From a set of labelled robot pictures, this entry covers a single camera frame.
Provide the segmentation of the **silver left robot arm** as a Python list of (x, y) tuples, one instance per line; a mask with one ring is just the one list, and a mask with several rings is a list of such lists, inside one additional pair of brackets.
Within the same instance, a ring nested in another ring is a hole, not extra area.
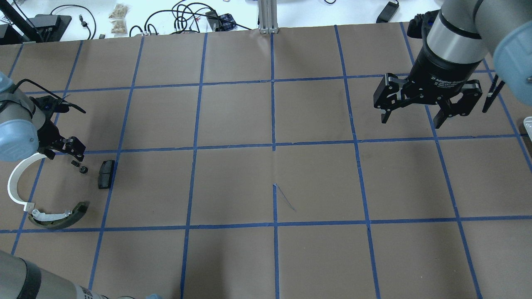
[[(29, 219), (38, 227), (49, 230), (65, 229), (75, 224), (87, 212), (89, 203), (79, 202), (63, 213), (46, 213), (35, 208), (33, 202), (21, 198), (19, 179), (27, 168), (42, 160), (54, 159), (57, 152), (69, 154), (83, 161), (85, 145), (76, 137), (64, 138), (51, 121), (55, 113), (68, 112), (73, 107), (51, 91), (34, 98), (21, 91), (25, 80), (14, 83), (1, 74), (1, 160), (18, 162), (7, 182), (9, 198), (21, 205)], [(35, 263), (1, 251), (2, 299), (100, 299), (101, 295), (70, 280), (42, 269)]]

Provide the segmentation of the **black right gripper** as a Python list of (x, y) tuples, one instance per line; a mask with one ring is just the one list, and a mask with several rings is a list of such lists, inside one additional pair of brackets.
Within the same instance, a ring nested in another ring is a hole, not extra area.
[(381, 123), (391, 113), (412, 104), (437, 105), (433, 118), (436, 129), (448, 118), (467, 117), (483, 92), (477, 80), (470, 80), (480, 61), (454, 63), (437, 56), (424, 42), (414, 66), (405, 79), (386, 73), (374, 92), (374, 108), (382, 110)]

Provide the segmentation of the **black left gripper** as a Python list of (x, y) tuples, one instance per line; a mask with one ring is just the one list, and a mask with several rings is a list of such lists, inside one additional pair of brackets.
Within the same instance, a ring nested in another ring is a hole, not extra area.
[(85, 159), (86, 146), (75, 136), (64, 138), (59, 129), (47, 118), (37, 131), (39, 138), (38, 153), (45, 155), (49, 160), (55, 158), (53, 150), (71, 155), (79, 162)]

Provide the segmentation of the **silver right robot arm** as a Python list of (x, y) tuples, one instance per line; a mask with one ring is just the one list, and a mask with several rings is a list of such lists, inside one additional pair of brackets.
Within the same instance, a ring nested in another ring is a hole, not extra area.
[(468, 116), (483, 91), (470, 77), (490, 54), (500, 83), (531, 104), (530, 0), (445, 0), (437, 11), (416, 15), (407, 36), (422, 41), (409, 75), (387, 73), (374, 93), (381, 122), (412, 104), (437, 105), (435, 128)]

